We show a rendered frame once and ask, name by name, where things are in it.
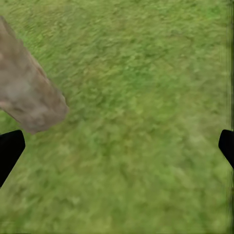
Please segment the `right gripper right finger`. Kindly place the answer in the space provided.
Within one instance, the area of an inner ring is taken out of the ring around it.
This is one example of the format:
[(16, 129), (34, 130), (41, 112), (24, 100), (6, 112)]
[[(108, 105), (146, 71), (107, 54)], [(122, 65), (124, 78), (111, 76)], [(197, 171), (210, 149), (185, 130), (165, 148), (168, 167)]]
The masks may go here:
[(222, 130), (218, 147), (234, 169), (234, 132)]

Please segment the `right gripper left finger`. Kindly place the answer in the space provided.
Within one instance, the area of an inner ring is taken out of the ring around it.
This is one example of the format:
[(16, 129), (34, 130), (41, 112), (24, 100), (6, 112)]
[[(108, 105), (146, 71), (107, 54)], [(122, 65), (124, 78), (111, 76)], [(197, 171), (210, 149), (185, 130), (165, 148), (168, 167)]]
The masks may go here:
[(0, 135), (0, 188), (25, 148), (21, 130)]

